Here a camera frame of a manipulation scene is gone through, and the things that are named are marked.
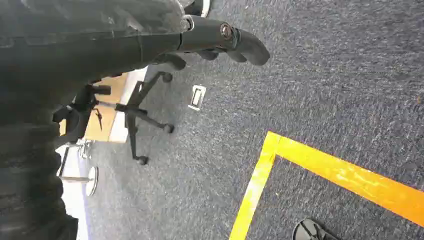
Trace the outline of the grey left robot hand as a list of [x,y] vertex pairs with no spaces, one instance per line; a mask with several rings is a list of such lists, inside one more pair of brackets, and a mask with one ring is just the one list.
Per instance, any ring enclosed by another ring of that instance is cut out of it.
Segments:
[[256,66],[270,58],[255,35],[177,0],[3,0],[0,126],[50,125],[91,81],[205,52]]

